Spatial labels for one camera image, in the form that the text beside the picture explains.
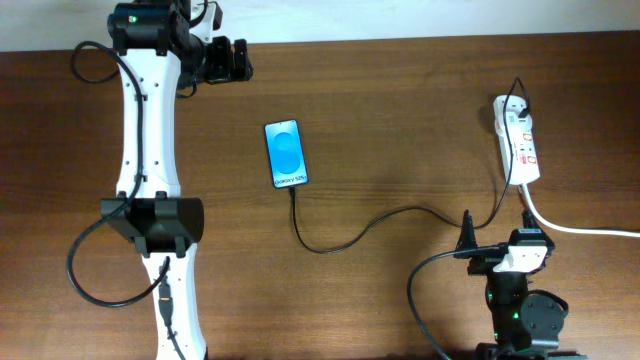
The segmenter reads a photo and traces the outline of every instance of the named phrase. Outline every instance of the wooden surface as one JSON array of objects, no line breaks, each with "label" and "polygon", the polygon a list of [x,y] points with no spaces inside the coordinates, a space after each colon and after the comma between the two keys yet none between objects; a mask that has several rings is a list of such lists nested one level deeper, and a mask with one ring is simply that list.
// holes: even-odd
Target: wooden surface
[{"label": "wooden surface", "polygon": [[[299,120],[311,179],[298,192],[300,225],[315,246],[345,242],[374,216],[409,204],[457,221],[470,209],[480,222],[504,182],[491,105],[518,74],[532,99],[542,178],[531,190],[543,216],[639,227],[640,33],[261,45],[250,55],[251,82],[203,86],[176,105],[183,194],[205,204],[196,284],[212,357],[433,354],[406,281],[419,261],[451,250],[458,231],[406,213],[343,254],[306,252],[286,190],[271,185],[269,122]],[[113,68],[95,58],[87,74]],[[69,245],[114,194],[122,148],[119,81],[82,84],[68,59],[0,54],[1,357],[151,359],[151,299],[98,308],[65,275]],[[478,241],[506,241],[522,209],[512,189]],[[636,358],[640,241],[549,234],[558,249],[532,287],[571,304],[562,348]],[[133,246],[108,228],[76,263],[98,297],[147,285]],[[492,341],[484,285],[453,260],[417,279],[418,307],[448,349]]]}]

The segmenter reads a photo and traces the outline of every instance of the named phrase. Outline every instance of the white panel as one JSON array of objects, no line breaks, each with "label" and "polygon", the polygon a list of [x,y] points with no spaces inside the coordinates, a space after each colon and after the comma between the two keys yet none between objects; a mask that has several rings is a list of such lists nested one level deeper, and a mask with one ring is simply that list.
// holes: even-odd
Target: white panel
[{"label": "white panel", "polygon": [[[0,51],[111,44],[114,0],[2,0]],[[221,0],[249,43],[640,29],[638,0]]]}]

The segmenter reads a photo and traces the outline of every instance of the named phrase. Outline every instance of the phone screen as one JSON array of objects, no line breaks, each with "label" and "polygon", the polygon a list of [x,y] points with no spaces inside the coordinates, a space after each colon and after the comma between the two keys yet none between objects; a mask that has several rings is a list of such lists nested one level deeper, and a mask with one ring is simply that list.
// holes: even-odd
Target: phone screen
[{"label": "phone screen", "polygon": [[268,124],[264,127],[271,162],[273,185],[280,189],[309,181],[304,161],[298,122],[295,120]]}]

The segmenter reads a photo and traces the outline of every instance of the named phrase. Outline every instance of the power strip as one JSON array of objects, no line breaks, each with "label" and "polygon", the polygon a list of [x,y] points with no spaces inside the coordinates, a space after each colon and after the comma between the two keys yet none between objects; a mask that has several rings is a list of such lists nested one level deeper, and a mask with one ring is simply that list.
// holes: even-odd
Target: power strip
[{"label": "power strip", "polygon": [[496,114],[495,128],[500,140],[500,152],[502,153],[502,165],[504,166],[504,177],[509,178],[509,167],[511,166],[511,151],[505,132],[504,117],[507,117],[507,131],[513,149],[513,171],[511,172],[510,185],[523,185],[537,180],[540,177],[538,167],[538,156],[536,148],[533,146],[533,119],[531,115],[519,118],[518,115],[527,107],[524,99],[511,95],[506,111],[503,114],[504,102],[507,96],[498,96],[493,102],[493,111]]}]

